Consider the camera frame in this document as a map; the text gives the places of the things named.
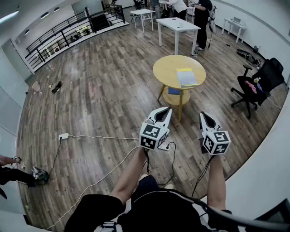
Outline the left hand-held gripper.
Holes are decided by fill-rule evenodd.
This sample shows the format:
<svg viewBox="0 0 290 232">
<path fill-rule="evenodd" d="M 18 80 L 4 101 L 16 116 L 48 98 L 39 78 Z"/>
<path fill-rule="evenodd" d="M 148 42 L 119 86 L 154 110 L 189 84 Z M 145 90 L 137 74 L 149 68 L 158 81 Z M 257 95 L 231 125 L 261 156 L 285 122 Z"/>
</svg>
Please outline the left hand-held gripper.
<svg viewBox="0 0 290 232">
<path fill-rule="evenodd" d="M 142 123 L 139 146 L 156 150 L 165 142 L 169 134 L 168 125 L 172 112 L 170 107 L 161 107 L 149 114 L 145 122 Z"/>
</svg>

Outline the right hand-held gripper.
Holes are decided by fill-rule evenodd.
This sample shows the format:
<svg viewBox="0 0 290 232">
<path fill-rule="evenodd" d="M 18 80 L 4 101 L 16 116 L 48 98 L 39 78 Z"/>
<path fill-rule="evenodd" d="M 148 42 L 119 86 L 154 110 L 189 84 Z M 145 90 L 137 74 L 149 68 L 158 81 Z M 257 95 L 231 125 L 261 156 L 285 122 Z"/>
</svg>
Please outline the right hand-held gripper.
<svg viewBox="0 0 290 232">
<path fill-rule="evenodd" d="M 217 118 L 202 111 L 199 115 L 203 147 L 210 155 L 225 154 L 231 143 L 228 131 L 219 131 L 221 124 Z"/>
</svg>

